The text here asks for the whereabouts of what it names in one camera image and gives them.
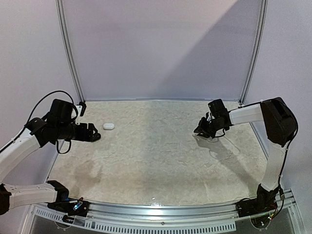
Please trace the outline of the white oval charging case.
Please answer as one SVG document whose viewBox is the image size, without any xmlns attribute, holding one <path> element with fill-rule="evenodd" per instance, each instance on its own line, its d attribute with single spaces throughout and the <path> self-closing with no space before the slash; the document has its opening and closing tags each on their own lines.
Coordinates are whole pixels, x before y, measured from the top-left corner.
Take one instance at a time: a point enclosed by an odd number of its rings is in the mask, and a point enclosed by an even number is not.
<svg viewBox="0 0 312 234">
<path fill-rule="evenodd" d="M 113 123 L 104 123 L 102 127 L 104 130 L 113 130 L 115 125 Z"/>
</svg>

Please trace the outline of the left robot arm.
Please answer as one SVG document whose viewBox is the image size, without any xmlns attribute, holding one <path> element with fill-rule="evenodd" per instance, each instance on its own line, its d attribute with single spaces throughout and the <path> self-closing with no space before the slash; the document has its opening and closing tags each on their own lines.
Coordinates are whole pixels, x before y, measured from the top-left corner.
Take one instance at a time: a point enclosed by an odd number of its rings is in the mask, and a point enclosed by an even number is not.
<svg viewBox="0 0 312 234">
<path fill-rule="evenodd" d="M 55 99 L 49 112 L 42 118 L 28 120 L 23 129 L 0 150 L 0 178 L 5 177 L 30 154 L 48 143 L 59 145 L 60 140 L 96 142 L 101 135 L 92 123 L 80 123 L 86 104 L 74 105 Z M 56 180 L 37 185 L 10 185 L 0 183 L 0 213 L 16 207 L 47 203 L 48 208 L 68 216 L 86 217 L 90 203 L 83 198 L 69 197 L 68 189 Z"/>
</svg>

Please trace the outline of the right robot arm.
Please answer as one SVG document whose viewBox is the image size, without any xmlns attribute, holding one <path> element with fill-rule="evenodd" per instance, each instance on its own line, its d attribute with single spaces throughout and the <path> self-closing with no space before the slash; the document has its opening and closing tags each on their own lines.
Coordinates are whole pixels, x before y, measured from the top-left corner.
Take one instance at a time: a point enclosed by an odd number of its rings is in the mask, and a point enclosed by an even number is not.
<svg viewBox="0 0 312 234">
<path fill-rule="evenodd" d="M 280 180 L 285 166 L 290 143 L 298 131 L 298 122 L 281 97 L 248 104 L 228 110 L 221 99 L 208 104 L 209 112 L 198 123 L 193 134 L 204 138 L 216 138 L 217 132 L 226 132 L 230 127 L 263 122 L 269 141 L 269 157 L 256 198 L 252 202 L 255 212 L 261 213 L 271 204 L 279 192 Z"/>
</svg>

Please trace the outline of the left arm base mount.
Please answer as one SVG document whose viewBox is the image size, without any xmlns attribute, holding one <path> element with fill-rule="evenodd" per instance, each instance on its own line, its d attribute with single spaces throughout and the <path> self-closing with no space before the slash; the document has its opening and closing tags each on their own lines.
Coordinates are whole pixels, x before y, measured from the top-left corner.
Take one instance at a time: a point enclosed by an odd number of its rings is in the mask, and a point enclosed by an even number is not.
<svg viewBox="0 0 312 234">
<path fill-rule="evenodd" d="M 47 207 L 52 210 L 66 213 L 68 216 L 86 217 L 89 212 L 90 202 L 82 197 L 74 199 L 69 197 L 69 190 L 56 180 L 47 181 L 57 192 L 57 198 L 54 202 L 47 203 Z"/>
</svg>

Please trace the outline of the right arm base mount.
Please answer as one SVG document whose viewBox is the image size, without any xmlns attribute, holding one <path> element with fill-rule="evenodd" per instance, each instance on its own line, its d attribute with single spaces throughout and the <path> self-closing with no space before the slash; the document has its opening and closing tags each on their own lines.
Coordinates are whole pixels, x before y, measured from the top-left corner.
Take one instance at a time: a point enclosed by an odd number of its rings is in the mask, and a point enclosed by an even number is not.
<svg viewBox="0 0 312 234">
<path fill-rule="evenodd" d="M 277 210 L 276 194 L 259 193 L 256 198 L 243 198 L 235 204 L 239 217 Z"/>
</svg>

